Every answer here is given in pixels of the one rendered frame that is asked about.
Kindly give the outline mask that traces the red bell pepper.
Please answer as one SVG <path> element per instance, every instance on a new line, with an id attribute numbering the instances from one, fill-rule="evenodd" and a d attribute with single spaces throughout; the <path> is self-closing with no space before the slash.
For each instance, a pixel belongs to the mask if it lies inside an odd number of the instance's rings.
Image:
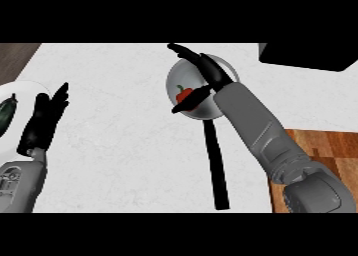
<path id="1" fill-rule="evenodd" d="M 177 85 L 177 89 L 179 89 L 179 93 L 176 94 L 176 103 L 180 103 L 192 93 L 194 89 L 185 88 L 182 85 Z"/>

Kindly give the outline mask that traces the wooden cutting board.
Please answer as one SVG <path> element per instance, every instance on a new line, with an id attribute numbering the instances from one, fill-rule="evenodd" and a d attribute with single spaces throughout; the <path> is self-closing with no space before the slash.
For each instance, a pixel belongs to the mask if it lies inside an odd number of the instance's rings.
<path id="1" fill-rule="evenodd" d="M 346 184 L 358 212 L 358 133 L 294 129 L 285 132 L 310 158 L 330 168 Z"/>

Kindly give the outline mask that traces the dark green zucchini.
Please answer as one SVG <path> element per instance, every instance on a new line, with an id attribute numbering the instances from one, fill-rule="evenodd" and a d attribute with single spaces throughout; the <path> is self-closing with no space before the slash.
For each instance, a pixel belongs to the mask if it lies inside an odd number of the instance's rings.
<path id="1" fill-rule="evenodd" d="M 0 137 L 6 133 L 6 130 L 9 128 L 15 111 L 16 111 L 16 95 L 12 94 L 8 99 L 5 99 L 0 103 Z"/>

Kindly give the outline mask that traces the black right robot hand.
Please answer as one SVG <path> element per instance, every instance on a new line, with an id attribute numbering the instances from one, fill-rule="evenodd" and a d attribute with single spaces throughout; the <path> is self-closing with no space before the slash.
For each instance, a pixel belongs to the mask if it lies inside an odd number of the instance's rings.
<path id="1" fill-rule="evenodd" d="M 207 85 L 197 88 L 182 102 L 173 107 L 172 113 L 177 113 L 194 110 L 210 96 L 210 90 L 219 92 L 220 89 L 232 83 L 232 79 L 207 54 L 197 54 L 191 49 L 176 43 L 169 43 L 167 48 L 177 53 L 179 58 L 183 58 L 195 65 L 207 82 Z"/>

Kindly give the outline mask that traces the black appliance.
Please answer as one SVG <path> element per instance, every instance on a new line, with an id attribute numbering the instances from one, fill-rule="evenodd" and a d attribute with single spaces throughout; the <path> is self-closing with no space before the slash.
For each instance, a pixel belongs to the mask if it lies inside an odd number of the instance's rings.
<path id="1" fill-rule="evenodd" d="M 341 72 L 358 61 L 358 43 L 260 43 L 259 61 Z"/>

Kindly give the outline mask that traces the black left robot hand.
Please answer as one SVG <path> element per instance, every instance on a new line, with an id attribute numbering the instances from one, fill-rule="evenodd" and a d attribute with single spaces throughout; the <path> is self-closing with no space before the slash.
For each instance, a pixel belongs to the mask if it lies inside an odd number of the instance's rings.
<path id="1" fill-rule="evenodd" d="M 37 94 L 33 115 L 16 147 L 19 155 L 30 156 L 36 148 L 49 149 L 56 125 L 68 104 L 68 83 L 62 84 L 53 97 L 49 97 L 46 93 Z"/>

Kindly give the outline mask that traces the white plate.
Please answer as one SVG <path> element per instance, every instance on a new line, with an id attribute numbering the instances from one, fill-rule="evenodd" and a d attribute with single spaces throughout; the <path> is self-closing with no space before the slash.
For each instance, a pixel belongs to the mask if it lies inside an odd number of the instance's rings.
<path id="1" fill-rule="evenodd" d="M 12 161 L 25 124 L 34 110 L 36 96 L 45 93 L 50 96 L 49 89 L 34 81 L 15 81 L 0 85 L 0 106 L 11 106 L 14 114 L 5 133 L 0 136 L 0 165 Z"/>

